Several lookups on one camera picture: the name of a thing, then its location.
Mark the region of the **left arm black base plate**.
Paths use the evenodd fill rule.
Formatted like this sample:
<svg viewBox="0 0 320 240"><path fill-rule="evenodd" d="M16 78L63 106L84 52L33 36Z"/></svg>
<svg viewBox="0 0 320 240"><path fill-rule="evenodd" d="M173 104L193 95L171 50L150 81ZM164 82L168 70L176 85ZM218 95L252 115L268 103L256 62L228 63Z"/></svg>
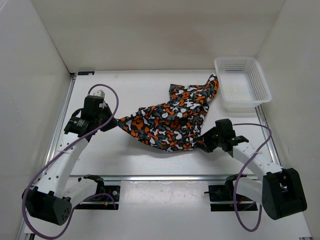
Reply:
<svg viewBox="0 0 320 240"><path fill-rule="evenodd" d="M120 195L121 195L121 183L120 182L111 182L107 181L104 183L104 193L109 194L101 195L89 199L85 202L78 204L76 210L102 210L102 211L114 211L119 209Z"/></svg>

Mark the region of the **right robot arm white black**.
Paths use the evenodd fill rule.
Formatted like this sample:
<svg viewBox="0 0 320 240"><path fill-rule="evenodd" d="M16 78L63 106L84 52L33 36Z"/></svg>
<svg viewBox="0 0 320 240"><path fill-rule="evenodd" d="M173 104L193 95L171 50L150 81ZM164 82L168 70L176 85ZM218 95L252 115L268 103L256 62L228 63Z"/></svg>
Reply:
<svg viewBox="0 0 320 240"><path fill-rule="evenodd" d="M265 158L246 137L236 135L230 119L217 120L213 128L195 141L206 153L222 149L257 177L257 180L252 180L242 173L227 177L224 193L230 200L247 197L260 204L273 220L307 209L299 173L294 168L283 168Z"/></svg>

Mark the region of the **camouflage orange black shorts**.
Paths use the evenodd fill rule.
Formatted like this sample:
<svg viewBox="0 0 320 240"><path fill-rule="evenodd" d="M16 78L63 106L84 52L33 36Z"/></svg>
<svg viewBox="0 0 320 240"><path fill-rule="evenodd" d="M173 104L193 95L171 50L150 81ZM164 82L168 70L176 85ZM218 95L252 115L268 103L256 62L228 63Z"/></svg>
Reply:
<svg viewBox="0 0 320 240"><path fill-rule="evenodd" d="M141 107L118 120L118 126L139 142L162 151L188 151L203 147L201 128L209 101L219 89L213 73L203 85L171 84L169 101Z"/></svg>

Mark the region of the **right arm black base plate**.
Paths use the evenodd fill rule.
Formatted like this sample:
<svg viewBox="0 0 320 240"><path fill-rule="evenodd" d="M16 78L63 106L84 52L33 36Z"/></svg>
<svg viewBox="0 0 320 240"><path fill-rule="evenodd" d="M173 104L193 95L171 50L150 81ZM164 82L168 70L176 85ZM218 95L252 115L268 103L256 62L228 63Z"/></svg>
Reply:
<svg viewBox="0 0 320 240"><path fill-rule="evenodd" d="M209 185L208 191L211 212L233 212L233 197L227 193L224 185ZM258 210L257 204L246 196L236 195L237 209L240 212L254 212Z"/></svg>

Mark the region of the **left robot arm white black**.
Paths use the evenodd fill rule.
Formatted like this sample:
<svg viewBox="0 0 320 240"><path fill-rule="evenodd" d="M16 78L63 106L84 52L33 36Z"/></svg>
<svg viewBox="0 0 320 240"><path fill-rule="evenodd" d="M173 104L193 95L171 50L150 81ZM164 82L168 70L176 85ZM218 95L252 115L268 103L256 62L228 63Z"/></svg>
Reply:
<svg viewBox="0 0 320 240"><path fill-rule="evenodd" d="M89 144L87 134L94 129L102 132L117 126L112 112L101 95L88 95L83 108L76 110L64 128L59 146L59 158L50 164L43 177L28 191L25 206L29 215L58 226L65 224L72 208L91 197L100 200L105 194L103 179L85 175L67 188L70 174Z"/></svg>

